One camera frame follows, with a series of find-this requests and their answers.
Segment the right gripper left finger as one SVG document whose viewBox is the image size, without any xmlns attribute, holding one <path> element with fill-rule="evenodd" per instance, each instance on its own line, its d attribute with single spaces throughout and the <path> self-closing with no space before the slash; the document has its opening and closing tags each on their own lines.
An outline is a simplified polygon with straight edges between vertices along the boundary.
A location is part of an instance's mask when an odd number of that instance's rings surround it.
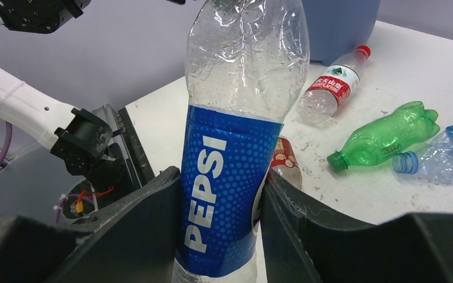
<svg viewBox="0 0 453 283">
<path fill-rule="evenodd" d="M 180 171 L 71 225 L 0 215 L 0 282 L 171 282 Z"/>
</svg>

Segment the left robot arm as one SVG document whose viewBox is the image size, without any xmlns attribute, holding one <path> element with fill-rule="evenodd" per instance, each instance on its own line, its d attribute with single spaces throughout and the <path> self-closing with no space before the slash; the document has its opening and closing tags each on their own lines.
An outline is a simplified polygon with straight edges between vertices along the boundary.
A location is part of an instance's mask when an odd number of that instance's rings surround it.
<svg viewBox="0 0 453 283">
<path fill-rule="evenodd" d="M 0 1 L 0 25 L 11 31 L 51 34 L 78 18 L 90 1 Z M 0 119 L 28 133 L 87 176 L 102 164 L 113 131 L 85 109 L 58 101 L 0 68 Z"/>
</svg>

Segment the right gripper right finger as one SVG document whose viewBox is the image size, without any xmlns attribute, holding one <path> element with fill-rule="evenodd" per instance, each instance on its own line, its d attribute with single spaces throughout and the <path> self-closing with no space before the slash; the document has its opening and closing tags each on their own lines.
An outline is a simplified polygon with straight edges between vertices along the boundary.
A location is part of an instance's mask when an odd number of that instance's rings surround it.
<svg viewBox="0 0 453 283">
<path fill-rule="evenodd" d="M 261 209 L 268 282 L 453 282 L 453 213 L 408 213 L 374 225 L 273 170 Z"/>
</svg>

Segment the Pepsi English label bottle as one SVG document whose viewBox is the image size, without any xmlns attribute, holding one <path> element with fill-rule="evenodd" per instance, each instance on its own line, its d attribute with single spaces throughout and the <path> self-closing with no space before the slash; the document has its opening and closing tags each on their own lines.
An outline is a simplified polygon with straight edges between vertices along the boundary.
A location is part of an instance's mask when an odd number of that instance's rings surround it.
<svg viewBox="0 0 453 283">
<path fill-rule="evenodd" d="M 307 79 L 301 1 L 206 1 L 188 34 L 173 282 L 255 282 L 262 189 Z"/>
</svg>

